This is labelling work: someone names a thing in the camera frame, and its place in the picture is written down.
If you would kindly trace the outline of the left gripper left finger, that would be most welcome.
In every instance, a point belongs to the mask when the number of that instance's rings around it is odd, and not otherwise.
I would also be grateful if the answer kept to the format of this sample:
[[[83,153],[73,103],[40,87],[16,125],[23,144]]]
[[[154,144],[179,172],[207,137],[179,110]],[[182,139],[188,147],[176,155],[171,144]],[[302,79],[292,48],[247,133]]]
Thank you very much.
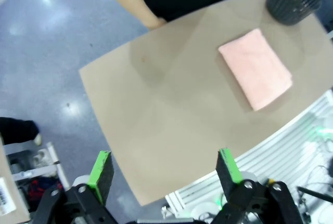
[[[74,223],[82,217],[86,223],[116,223],[106,209],[106,200],[114,176],[110,151],[100,151],[87,183],[68,190],[49,188],[39,203],[33,223]]]

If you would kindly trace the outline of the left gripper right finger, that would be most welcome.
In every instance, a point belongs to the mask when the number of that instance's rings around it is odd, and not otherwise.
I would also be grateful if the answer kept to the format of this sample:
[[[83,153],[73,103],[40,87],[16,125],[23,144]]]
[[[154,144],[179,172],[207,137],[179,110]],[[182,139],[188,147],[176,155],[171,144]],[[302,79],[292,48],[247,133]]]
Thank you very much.
[[[262,223],[303,223],[286,184],[243,178],[228,148],[219,150],[215,170],[227,203],[212,223],[242,223],[248,213],[257,214]]]

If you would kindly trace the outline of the person's right hand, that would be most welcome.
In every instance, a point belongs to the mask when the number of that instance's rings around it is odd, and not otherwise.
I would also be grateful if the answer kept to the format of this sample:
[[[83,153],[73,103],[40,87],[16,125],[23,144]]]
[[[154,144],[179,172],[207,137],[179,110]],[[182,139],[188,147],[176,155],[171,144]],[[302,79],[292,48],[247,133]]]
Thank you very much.
[[[158,18],[154,14],[149,15],[144,21],[143,24],[146,28],[149,30],[157,29],[163,25],[165,25],[167,22],[163,18]]]

